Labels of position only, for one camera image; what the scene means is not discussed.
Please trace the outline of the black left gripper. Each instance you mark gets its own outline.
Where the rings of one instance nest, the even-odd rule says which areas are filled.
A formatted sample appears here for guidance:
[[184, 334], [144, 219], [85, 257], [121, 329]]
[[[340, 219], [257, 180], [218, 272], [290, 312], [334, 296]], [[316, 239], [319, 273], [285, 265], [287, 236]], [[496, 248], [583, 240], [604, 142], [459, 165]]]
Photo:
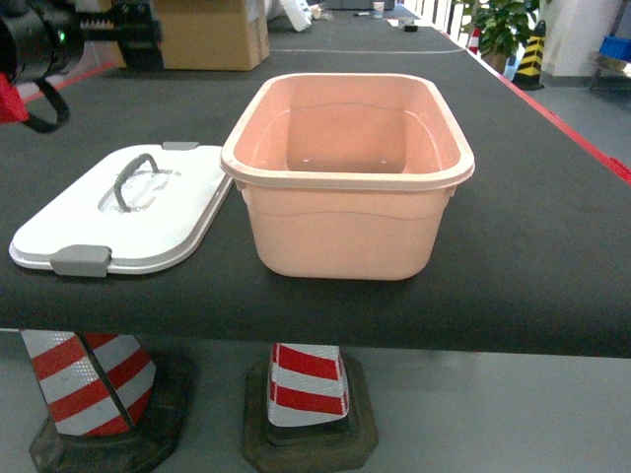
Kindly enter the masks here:
[[112, 1], [104, 11], [74, 1], [1, 3], [1, 73], [11, 84], [70, 72], [90, 41], [155, 48], [162, 40], [151, 1]]

